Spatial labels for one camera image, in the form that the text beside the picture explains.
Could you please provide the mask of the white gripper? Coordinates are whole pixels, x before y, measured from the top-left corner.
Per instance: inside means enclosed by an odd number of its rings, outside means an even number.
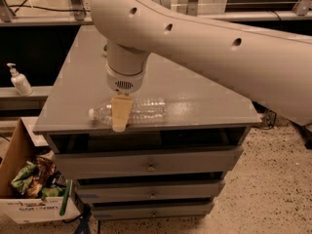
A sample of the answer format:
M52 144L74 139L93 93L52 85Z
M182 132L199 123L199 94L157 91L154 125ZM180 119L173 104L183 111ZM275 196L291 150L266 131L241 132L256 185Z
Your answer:
M126 130L133 107L133 99L122 94L132 94L142 86L145 72L136 75L123 75L113 70L109 64L105 65L107 84L115 92L121 93L111 99L112 130L122 133Z

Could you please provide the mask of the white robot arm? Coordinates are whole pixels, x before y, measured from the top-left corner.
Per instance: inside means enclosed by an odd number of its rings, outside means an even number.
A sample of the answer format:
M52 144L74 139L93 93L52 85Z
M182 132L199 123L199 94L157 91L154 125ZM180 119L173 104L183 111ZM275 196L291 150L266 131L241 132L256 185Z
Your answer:
M111 89L136 92L157 54L300 126L312 125L312 42L295 34L201 19L170 0L93 0L91 17L108 41Z

